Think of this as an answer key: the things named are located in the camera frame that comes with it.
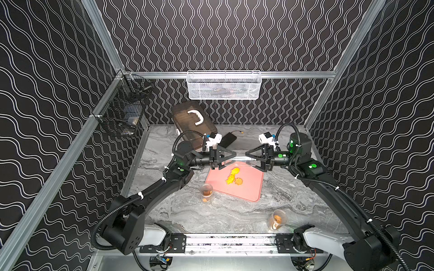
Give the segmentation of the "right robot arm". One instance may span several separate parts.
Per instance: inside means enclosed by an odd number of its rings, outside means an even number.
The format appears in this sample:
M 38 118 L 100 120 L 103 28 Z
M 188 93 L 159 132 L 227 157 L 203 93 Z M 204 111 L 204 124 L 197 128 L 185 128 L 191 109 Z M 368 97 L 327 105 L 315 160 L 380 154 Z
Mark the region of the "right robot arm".
M 323 163 L 312 157 L 311 138 L 294 124 L 290 125 L 294 133 L 283 151 L 279 135 L 284 127 L 281 125 L 275 134 L 261 134 L 261 145 L 248 150 L 245 155 L 259 161 L 256 168 L 262 172 L 275 167 L 288 170 L 295 179 L 320 196 L 349 232 L 346 235 L 332 234 L 305 225 L 294 231 L 292 243 L 295 250 L 318 248 L 345 260 L 354 271 L 379 271 L 394 263 L 405 271 L 409 270 L 399 252 L 401 233 L 393 226 L 380 226 L 373 215 L 338 185 Z

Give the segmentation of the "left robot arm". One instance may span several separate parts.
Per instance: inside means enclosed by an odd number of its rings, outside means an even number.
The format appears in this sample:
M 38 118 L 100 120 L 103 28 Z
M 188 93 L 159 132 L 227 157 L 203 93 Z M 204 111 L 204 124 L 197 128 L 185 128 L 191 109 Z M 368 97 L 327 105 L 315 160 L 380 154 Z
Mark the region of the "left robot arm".
M 101 251 L 118 250 L 128 255 L 139 247 L 145 235 L 145 218 L 149 212 L 171 194 L 181 190 L 194 175 L 193 167 L 209 166 L 223 169 L 227 160 L 237 153 L 221 146 L 210 146 L 197 152 L 190 141 L 182 137 L 193 133 L 207 140 L 198 131 L 181 133 L 172 146 L 172 157 L 162 177 L 137 194 L 115 198 L 107 214 L 96 223 L 90 234 L 92 246 Z

